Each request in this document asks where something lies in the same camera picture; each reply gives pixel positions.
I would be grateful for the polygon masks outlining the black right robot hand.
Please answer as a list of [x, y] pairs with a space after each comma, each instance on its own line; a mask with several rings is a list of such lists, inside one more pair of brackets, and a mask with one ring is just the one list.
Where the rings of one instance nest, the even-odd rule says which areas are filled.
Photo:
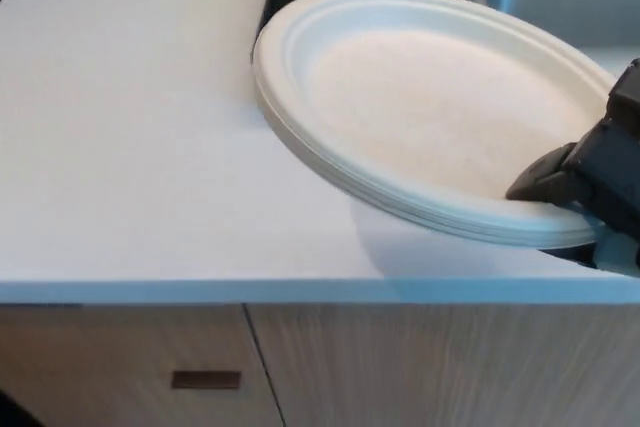
[[591, 250], [590, 264], [639, 275], [639, 60], [611, 89], [604, 117], [579, 141], [548, 152], [527, 167], [506, 198], [580, 205], [612, 232]]

